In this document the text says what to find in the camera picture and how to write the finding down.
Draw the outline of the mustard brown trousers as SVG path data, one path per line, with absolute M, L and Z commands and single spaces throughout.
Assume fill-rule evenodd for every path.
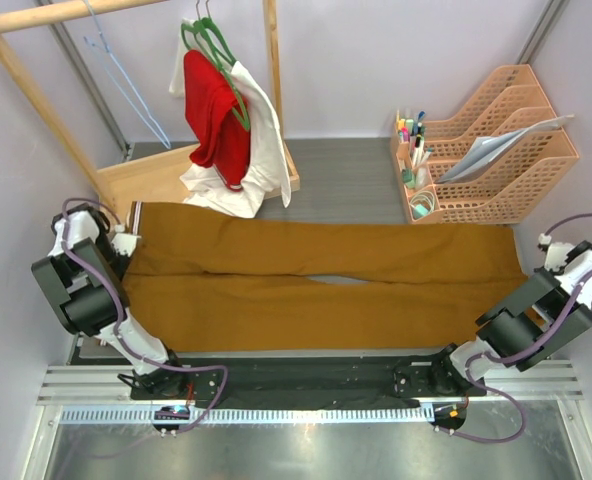
M 525 282 L 513 231 L 475 224 L 318 224 L 136 202 L 123 285 L 179 352 L 433 348 Z

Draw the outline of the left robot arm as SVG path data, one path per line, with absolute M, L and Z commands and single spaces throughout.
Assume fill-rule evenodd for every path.
M 133 317 L 122 285 L 139 237 L 88 202 L 55 216 L 51 229 L 54 245 L 31 272 L 65 330 L 120 353 L 132 372 L 118 378 L 133 391 L 169 400 L 184 395 L 188 375 L 177 355 Z

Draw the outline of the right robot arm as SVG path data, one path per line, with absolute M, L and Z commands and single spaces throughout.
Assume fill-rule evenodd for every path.
M 539 239 L 542 267 L 478 320 L 476 336 L 441 353 L 427 383 L 440 396 L 463 395 L 495 366 L 523 372 L 592 327 L 592 242 Z

